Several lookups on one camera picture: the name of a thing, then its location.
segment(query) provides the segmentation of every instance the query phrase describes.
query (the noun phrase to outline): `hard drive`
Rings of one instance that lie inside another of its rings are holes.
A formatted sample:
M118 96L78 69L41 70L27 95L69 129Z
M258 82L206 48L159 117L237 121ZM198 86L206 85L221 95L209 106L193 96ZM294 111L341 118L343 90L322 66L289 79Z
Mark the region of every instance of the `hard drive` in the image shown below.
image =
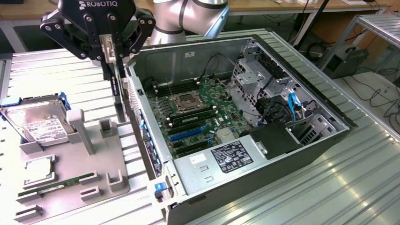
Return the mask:
M67 141L74 128L66 121L66 99L55 95L25 99L7 97L0 104L0 113L18 132L25 143L50 146Z

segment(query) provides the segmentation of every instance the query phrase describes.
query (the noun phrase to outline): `motherboard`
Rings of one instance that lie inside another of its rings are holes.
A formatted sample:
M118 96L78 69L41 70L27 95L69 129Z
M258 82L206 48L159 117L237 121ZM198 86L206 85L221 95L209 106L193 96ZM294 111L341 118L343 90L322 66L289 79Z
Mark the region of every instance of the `motherboard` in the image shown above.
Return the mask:
M249 129L229 89L217 79L203 78L146 92L174 159L233 140Z

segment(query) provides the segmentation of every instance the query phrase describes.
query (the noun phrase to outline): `wooden desk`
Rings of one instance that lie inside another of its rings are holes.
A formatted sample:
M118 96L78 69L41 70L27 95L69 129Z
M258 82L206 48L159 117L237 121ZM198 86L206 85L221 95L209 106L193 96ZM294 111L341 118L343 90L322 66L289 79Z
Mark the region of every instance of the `wooden desk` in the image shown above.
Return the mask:
M379 12L382 13L390 3L385 0L375 0L379 4ZM303 23L302 29L294 41L294 44L301 39L303 32L310 24L317 9L319 8L322 0L317 4L309 4L303 10L303 5L298 3L286 3L285 1L277 4L271 0L229 0L230 13L229 15L266 15L266 14L293 14L309 13L309 17ZM153 11L151 0L134 0L137 7L146 8ZM11 45L14 52L25 52L26 48L19 40L17 33L14 32L15 26L23 25L39 25L39 18L46 13L55 9L47 0L25 0L21 5L1 5L0 4L0 28L5 34L5 37ZM323 12L345 12L345 11L365 11L370 10L370 6L346 5L339 0L330 0Z

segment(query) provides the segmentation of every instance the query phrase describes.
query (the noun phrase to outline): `power supply label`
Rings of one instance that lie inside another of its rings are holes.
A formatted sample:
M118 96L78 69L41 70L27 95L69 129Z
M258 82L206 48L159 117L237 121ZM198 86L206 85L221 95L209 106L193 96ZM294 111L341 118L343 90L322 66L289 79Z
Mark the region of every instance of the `power supply label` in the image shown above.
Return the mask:
M239 141L226 144L210 152L223 173L229 173L253 162Z
M50 142L66 137L66 132L58 119L26 123L23 128L37 143Z

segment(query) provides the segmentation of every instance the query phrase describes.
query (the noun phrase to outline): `metal workbench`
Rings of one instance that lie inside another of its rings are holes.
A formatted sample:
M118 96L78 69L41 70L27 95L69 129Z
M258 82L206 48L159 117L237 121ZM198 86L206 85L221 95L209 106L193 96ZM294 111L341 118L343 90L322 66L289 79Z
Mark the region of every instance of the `metal workbench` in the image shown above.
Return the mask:
M257 34L275 49L309 82L319 89L347 117L358 125L349 137L331 147L306 167L267 186L241 197L226 206L191 221L195 225L219 224L398 224L400 223L400 146L398 135L351 98L333 81L306 61L285 41L265 30L222 33L219 37ZM191 36L187 40L199 39ZM7 95L33 95L31 84L58 88L66 92L71 108L82 108L86 126L98 119L111 118L109 83L102 81L99 68L81 61L65 50L14 54ZM17 138L9 127L0 129L2 171L17 164ZM118 126L129 175L130 192L53 217L38 224L163 224L161 212L150 205L146 174L131 129ZM6 184L0 194L6 195ZM17 203L13 196L1 199L1 213ZM10 216L0 217L0 224L11 224Z
M400 16L395 14L355 15L334 46L329 49L318 61L318 68L321 70L327 65L337 49L341 47L345 39L353 32L355 25L361 25L367 31L373 32L393 46L395 46L397 49L400 49Z

